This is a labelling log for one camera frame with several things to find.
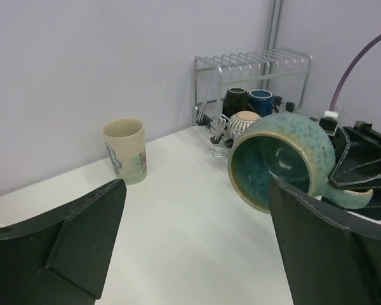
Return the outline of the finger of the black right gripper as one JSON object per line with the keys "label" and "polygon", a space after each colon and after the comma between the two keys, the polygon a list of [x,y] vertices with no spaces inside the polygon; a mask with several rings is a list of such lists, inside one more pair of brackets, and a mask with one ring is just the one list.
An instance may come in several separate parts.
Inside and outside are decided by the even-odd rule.
{"label": "finger of the black right gripper", "polygon": [[329,187],[322,201],[341,210],[381,220],[381,180],[339,182]]}
{"label": "finger of the black right gripper", "polygon": [[345,126],[337,129],[332,143],[333,187],[381,187],[381,133],[371,125]]}

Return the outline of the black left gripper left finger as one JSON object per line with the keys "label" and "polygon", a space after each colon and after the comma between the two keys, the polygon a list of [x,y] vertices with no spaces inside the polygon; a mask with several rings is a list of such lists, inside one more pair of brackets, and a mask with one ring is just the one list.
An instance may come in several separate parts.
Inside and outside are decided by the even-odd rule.
{"label": "black left gripper left finger", "polygon": [[126,200],[115,179],[0,228],[0,304],[94,304],[102,296]]}

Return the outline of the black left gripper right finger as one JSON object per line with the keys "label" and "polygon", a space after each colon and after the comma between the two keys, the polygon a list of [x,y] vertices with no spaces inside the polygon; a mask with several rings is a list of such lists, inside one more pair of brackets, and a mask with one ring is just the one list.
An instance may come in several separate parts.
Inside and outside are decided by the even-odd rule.
{"label": "black left gripper right finger", "polygon": [[381,224],[277,178],[268,199],[294,304],[381,304]]}

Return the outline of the teal green mug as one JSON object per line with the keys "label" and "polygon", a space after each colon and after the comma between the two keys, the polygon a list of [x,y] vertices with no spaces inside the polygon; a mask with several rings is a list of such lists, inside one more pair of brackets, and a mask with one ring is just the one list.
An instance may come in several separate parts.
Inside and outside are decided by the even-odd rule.
{"label": "teal green mug", "polygon": [[330,184],[335,165],[335,150],[326,132],[305,116],[282,112],[258,120],[240,135],[229,154],[228,173],[238,195],[261,211],[270,209],[271,178],[344,208],[369,204],[373,190],[357,192]]}

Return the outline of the dark blue mug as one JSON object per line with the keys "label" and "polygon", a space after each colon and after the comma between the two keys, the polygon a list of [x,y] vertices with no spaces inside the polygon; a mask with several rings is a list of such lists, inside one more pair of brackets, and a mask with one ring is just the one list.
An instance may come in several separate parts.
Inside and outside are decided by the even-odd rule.
{"label": "dark blue mug", "polygon": [[248,93],[250,104],[254,107],[257,114],[261,117],[272,114],[272,101],[274,95],[267,90],[252,90]]}

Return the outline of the grey striped mug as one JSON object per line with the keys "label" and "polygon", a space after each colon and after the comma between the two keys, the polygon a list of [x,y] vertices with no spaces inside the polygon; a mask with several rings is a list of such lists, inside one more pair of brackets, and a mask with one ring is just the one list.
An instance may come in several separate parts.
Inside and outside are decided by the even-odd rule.
{"label": "grey striped mug", "polygon": [[262,117],[253,111],[239,111],[229,118],[228,134],[234,140],[237,133],[243,133],[254,122],[260,120]]}

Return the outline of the tall beige floral cup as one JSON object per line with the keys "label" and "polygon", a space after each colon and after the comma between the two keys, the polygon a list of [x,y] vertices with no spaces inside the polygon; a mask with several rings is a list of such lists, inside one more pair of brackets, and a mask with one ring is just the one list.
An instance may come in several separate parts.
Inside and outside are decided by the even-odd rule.
{"label": "tall beige floral cup", "polygon": [[138,184],[147,176],[145,128],[138,118],[119,118],[102,128],[105,147],[116,177],[127,185]]}

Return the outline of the black mug cream inside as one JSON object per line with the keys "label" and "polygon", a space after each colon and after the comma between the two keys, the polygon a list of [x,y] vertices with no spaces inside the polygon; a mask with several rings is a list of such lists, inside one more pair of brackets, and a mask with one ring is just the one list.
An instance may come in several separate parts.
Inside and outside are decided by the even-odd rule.
{"label": "black mug cream inside", "polygon": [[248,111],[249,96],[243,88],[231,88],[227,90],[224,100],[222,114],[230,118],[240,111]]}

